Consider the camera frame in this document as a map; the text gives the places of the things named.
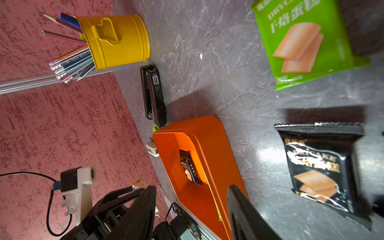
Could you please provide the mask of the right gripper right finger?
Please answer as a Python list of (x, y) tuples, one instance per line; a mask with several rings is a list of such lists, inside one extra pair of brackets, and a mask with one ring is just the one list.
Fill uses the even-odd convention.
[(227, 203), (234, 240), (280, 239), (236, 185), (229, 186)]

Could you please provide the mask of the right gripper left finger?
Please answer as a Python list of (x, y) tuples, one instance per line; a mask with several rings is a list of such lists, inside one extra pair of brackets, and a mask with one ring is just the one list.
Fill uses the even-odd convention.
[(132, 203), (122, 221), (108, 235), (108, 240), (151, 240), (155, 222), (157, 189), (147, 187)]

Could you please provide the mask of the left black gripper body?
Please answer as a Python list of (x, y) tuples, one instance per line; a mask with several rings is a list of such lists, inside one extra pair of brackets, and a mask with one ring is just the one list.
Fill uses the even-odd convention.
[(62, 239), (107, 240), (108, 235), (122, 221), (132, 203), (145, 189), (131, 186), (108, 193), (95, 204), (82, 222)]

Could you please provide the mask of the black cookie packet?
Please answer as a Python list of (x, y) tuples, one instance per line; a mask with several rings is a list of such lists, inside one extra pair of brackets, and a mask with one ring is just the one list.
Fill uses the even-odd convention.
[(286, 152), (293, 192), (326, 205), (371, 231), (360, 198), (355, 143), (365, 135), (360, 123), (276, 124)]
[(184, 169), (184, 172), (188, 178), (188, 180), (194, 184), (202, 185), (198, 172), (195, 168), (194, 162), (191, 158), (190, 152), (180, 150), (180, 162)]

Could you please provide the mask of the orange storage box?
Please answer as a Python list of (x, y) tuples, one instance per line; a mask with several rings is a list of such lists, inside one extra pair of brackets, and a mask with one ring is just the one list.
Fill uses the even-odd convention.
[[(181, 204), (220, 239), (231, 240), (228, 188), (247, 192), (221, 121), (205, 116), (174, 122), (153, 133), (153, 139)], [(190, 153), (202, 185), (187, 178), (181, 150)]]

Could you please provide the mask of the green cookie packet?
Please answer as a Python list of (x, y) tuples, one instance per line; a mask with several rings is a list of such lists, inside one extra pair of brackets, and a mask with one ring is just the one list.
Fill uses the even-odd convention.
[(353, 53), (338, 1), (255, 1), (251, 10), (278, 91), (370, 65)]
[(156, 131), (158, 131), (158, 130), (160, 130), (161, 128), (158, 126), (158, 125), (156, 125), (156, 124), (154, 124), (154, 126), (152, 127), (152, 131), (153, 131), (153, 133), (155, 133)]

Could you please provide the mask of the white object under left arm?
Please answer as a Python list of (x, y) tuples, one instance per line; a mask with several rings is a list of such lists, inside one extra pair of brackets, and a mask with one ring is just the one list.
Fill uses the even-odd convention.
[(156, 158), (160, 156), (158, 149), (157, 149), (157, 147), (153, 141), (148, 141), (146, 143), (146, 148), (147, 148), (149, 154), (151, 154), (152, 156), (154, 156)]

